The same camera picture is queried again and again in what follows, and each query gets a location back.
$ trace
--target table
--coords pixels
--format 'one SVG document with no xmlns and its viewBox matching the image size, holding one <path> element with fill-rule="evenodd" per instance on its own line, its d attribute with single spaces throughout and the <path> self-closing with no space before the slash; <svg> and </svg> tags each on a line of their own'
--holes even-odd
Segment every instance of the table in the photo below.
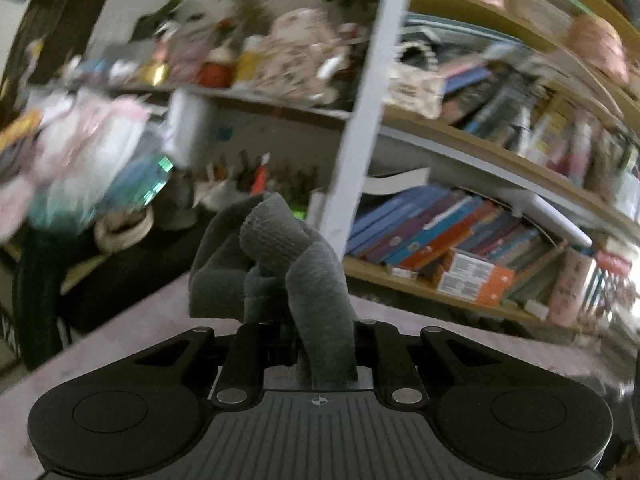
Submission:
<svg viewBox="0 0 640 480">
<path fill-rule="evenodd" d="M 0 480 L 34 480 L 42 468 L 26 432 L 34 402 L 57 384 L 147 348 L 195 326 L 207 325 L 217 335 L 235 333 L 240 325 L 229 319 L 191 319 L 188 315 L 188 275 L 110 320 L 76 345 L 38 368 L 0 396 Z M 609 383 L 628 380 L 602 356 L 457 325 L 351 297 L 361 318 L 396 325 L 401 333 L 417 335 L 423 326 L 437 325 L 532 364 L 566 375 L 597 374 Z"/>
</svg>

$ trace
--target silver screw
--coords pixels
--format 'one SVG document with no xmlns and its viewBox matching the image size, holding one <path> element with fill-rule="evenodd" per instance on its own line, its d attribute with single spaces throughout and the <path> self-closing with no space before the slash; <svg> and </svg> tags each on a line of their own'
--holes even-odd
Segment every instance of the silver screw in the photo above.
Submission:
<svg viewBox="0 0 640 480">
<path fill-rule="evenodd" d="M 240 402 L 245 402 L 247 397 L 246 391 L 239 388 L 226 388 L 220 390 L 216 395 L 216 398 L 225 404 L 240 404 Z"/>
<path fill-rule="evenodd" d="M 391 394 L 391 398 L 399 404 L 415 404 L 422 400 L 422 394 L 413 388 L 400 388 Z"/>
</svg>

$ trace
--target orange book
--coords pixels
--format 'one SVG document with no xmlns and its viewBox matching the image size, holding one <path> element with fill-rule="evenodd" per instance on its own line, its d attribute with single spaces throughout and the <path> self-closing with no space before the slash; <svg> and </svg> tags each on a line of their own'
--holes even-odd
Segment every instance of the orange book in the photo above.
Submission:
<svg viewBox="0 0 640 480">
<path fill-rule="evenodd" d="M 469 238 L 473 234 L 471 226 L 485 216 L 494 213 L 494 209 L 494 203 L 490 200 L 485 200 L 480 207 L 476 208 L 476 210 L 469 214 L 464 220 L 453 225 L 419 251 L 416 251 L 405 259 L 400 264 L 400 267 L 403 269 L 420 270 L 429 262 L 442 256 L 450 248 L 455 247 L 460 242 Z"/>
</svg>

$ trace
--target box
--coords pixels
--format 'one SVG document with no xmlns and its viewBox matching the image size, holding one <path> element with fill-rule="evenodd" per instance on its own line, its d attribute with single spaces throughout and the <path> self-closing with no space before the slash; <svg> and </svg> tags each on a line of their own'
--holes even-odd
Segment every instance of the box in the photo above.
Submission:
<svg viewBox="0 0 640 480">
<path fill-rule="evenodd" d="M 512 270 L 474 254 L 450 250 L 438 265 L 433 286 L 471 303 L 495 306 L 513 283 L 514 275 Z"/>
</svg>

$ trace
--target blue book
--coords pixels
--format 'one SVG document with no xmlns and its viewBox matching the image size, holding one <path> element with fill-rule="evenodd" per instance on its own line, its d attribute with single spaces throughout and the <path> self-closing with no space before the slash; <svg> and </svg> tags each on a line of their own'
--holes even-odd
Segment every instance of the blue book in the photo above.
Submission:
<svg viewBox="0 0 640 480">
<path fill-rule="evenodd" d="M 409 256 L 414 254 L 415 251 L 424 247 L 435 237 L 440 236 L 452 225 L 455 225 L 462 219 L 466 218 L 466 216 L 468 216 L 473 210 L 475 210 L 481 203 L 482 198 L 479 196 L 470 196 L 468 198 L 465 198 L 461 202 L 458 202 L 448 211 L 445 211 L 442 215 L 436 216 L 433 221 L 425 225 L 417 235 L 404 243 L 402 245 L 402 248 L 391 254 L 391 256 L 387 257 L 385 259 L 385 263 L 390 266 L 395 266 L 403 262 Z"/>
<path fill-rule="evenodd" d="M 358 258 L 364 256 L 368 251 L 372 250 L 376 245 L 378 245 L 382 240 L 384 240 L 385 237 L 389 236 L 391 233 L 393 233 L 396 229 L 398 229 L 400 226 L 405 224 L 410 219 L 420 216 L 428 208 L 430 208 L 433 204 L 435 204 L 438 200 L 446 196 L 448 193 L 449 193 L 449 189 L 444 189 L 439 186 L 433 189 L 430 188 L 423 197 L 415 200 L 414 208 L 412 208 L 412 210 L 409 213 L 403 214 L 402 216 L 399 216 L 399 218 L 397 219 L 395 217 L 397 217 L 398 215 L 393 215 L 394 218 L 391 218 L 391 215 L 387 215 L 383 219 L 380 219 L 374 225 L 378 224 L 377 226 L 380 226 L 384 224 L 385 227 L 383 227 L 379 232 L 377 232 L 377 234 L 373 235 L 364 243 L 356 247 L 353 251 L 351 251 L 350 254 L 353 254 L 353 256 L 357 256 Z"/>
<path fill-rule="evenodd" d="M 460 251 L 470 252 L 471 249 L 478 246 L 485 240 L 488 240 L 492 234 L 497 233 L 500 229 L 504 228 L 512 219 L 513 215 L 510 211 L 503 211 L 501 215 L 498 216 L 498 218 L 496 218 L 493 222 L 480 229 L 471 238 L 467 238 L 464 242 L 462 242 L 458 246 L 458 249 Z"/>
<path fill-rule="evenodd" d="M 358 234 L 349 238 L 349 241 L 347 242 L 347 252 L 349 254 L 353 253 L 354 250 L 359 248 L 362 244 L 367 243 L 374 236 L 386 229 L 390 224 L 403 222 L 404 218 L 407 215 L 413 213 L 417 208 L 419 208 L 435 190 L 441 191 L 442 193 L 446 192 L 446 190 L 442 189 L 442 186 L 440 186 L 439 184 L 418 186 L 417 194 L 412 194 L 409 197 L 405 197 L 405 199 L 402 200 L 401 203 L 396 205 L 391 211 L 387 212 L 382 218 L 379 218 L 378 220 L 373 222 L 373 224 L 370 224 Z M 388 202 L 383 203 L 380 208 L 386 209 L 385 206 L 387 203 Z"/>
<path fill-rule="evenodd" d="M 349 234 L 349 238 L 354 237 L 359 232 L 373 224 L 373 222 L 377 222 L 384 215 L 391 213 L 396 207 L 402 205 L 405 200 L 410 200 L 412 197 L 417 196 L 426 187 L 427 186 L 416 186 L 409 188 L 406 191 L 398 193 L 385 203 L 361 213 L 354 220 L 353 226 L 351 226 L 351 234 Z"/>
<path fill-rule="evenodd" d="M 516 248 L 516 246 L 523 244 L 524 242 L 528 242 L 529 240 L 533 240 L 536 236 L 538 236 L 538 230 L 533 227 L 522 232 L 514 233 L 513 236 L 508 237 L 500 247 L 496 247 L 493 251 L 487 254 L 485 258 L 490 262 L 496 262 L 506 253 Z"/>
<path fill-rule="evenodd" d="M 465 70 L 460 74 L 447 79 L 444 86 L 444 94 L 451 94 L 465 86 L 479 83 L 484 79 L 487 79 L 491 75 L 491 71 L 485 66 L 477 66 L 471 70 Z"/>
</svg>

